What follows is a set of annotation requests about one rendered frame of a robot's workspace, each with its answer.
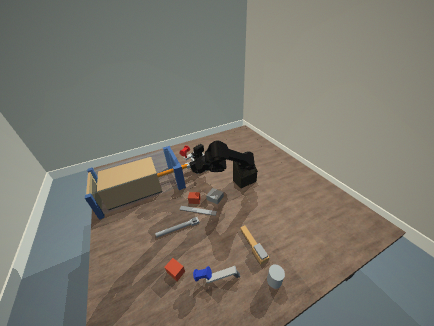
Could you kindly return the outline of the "grey cylinder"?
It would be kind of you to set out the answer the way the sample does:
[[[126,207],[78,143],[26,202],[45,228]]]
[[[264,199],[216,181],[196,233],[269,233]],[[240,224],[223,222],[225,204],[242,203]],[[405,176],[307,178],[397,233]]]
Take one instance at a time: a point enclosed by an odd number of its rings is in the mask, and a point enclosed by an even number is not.
[[[270,287],[274,289],[278,289],[281,287],[284,277],[285,277],[285,272],[283,268],[275,264],[269,268],[267,282]]]

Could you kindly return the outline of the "clear-panelled rack with blue posts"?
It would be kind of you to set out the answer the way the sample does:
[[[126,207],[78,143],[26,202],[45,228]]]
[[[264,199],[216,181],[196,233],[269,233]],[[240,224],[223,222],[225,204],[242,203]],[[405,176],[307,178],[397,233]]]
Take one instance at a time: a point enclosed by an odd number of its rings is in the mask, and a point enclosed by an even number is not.
[[[85,200],[98,219],[104,214],[178,188],[183,189],[178,166],[167,147],[163,150],[87,169]]]

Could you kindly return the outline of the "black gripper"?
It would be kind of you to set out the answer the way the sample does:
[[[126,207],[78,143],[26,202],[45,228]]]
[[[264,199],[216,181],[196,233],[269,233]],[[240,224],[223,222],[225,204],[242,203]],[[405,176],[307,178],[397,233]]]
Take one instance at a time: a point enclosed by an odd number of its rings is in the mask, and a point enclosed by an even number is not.
[[[204,151],[204,145],[199,144],[193,148],[194,152],[191,154],[193,155],[193,159],[196,160],[196,158],[205,160],[205,155],[202,155],[202,152]],[[199,174],[204,172],[206,170],[199,170]]]

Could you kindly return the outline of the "orange cube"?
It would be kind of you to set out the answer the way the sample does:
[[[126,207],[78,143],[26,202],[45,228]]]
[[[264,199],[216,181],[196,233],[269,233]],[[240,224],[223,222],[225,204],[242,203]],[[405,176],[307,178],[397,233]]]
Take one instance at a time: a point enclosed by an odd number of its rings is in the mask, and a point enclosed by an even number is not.
[[[200,192],[189,192],[188,202],[189,204],[200,204]]]
[[[166,272],[173,277],[176,281],[178,281],[181,276],[184,274],[185,269],[178,261],[172,258],[168,264],[165,266]]]

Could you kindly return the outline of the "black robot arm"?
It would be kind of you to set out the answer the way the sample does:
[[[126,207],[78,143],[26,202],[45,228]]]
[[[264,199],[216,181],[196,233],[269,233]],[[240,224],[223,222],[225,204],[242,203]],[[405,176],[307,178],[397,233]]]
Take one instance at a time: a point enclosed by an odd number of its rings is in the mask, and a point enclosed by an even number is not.
[[[254,155],[252,152],[240,153],[231,150],[221,141],[213,141],[205,151],[205,160],[196,158],[190,162],[190,167],[196,174],[199,170],[209,170],[210,172],[223,172],[226,168],[226,159],[235,161],[238,167],[243,170],[255,169]],[[242,171],[242,172],[243,172]]]

